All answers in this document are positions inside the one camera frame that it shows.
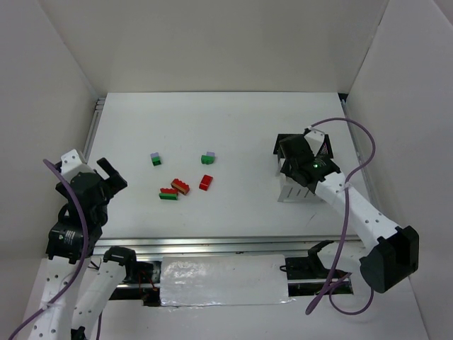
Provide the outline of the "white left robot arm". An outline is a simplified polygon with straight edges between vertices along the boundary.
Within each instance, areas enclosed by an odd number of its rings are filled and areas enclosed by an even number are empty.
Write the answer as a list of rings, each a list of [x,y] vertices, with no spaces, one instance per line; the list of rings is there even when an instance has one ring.
[[[117,285],[136,269],[135,251],[112,246],[104,253],[90,286],[79,291],[108,221],[107,206],[127,187],[107,159],[101,158],[97,164],[106,178],[75,149],[57,164],[46,163],[59,180],[57,192],[67,202],[48,234],[45,285],[39,310],[30,318],[30,339],[88,339]]]

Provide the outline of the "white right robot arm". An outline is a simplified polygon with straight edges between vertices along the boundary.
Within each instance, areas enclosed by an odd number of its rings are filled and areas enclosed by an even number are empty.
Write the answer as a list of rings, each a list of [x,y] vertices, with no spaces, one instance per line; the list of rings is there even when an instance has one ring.
[[[360,259],[360,273],[370,288],[385,293],[418,270],[420,237],[411,227],[400,227],[378,211],[333,161],[328,135],[313,152],[307,134],[279,134],[273,154],[283,161],[280,173],[307,188],[337,213],[348,214],[348,225],[368,255]]]

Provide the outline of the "red long lego brick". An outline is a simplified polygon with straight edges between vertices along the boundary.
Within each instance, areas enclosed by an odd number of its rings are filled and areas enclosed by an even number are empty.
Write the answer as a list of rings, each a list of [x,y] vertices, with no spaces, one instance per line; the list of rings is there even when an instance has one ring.
[[[184,181],[180,180],[179,178],[175,178],[174,180],[172,180],[171,184],[172,183],[177,184],[179,186],[188,186],[187,183],[185,183]]]

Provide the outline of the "red curved lego brick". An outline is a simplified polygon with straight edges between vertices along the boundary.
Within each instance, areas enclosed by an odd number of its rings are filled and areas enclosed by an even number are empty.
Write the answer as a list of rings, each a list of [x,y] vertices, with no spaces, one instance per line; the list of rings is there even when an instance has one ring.
[[[213,177],[210,175],[205,174],[199,184],[199,189],[203,191],[207,191],[213,181]]]

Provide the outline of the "tan long lego brick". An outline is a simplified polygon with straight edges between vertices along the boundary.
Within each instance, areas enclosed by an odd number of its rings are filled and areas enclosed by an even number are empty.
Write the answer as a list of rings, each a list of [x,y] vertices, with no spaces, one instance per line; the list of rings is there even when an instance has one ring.
[[[171,186],[176,189],[179,193],[182,193],[183,195],[187,195],[190,191],[189,186],[179,186],[177,184],[172,183]]]

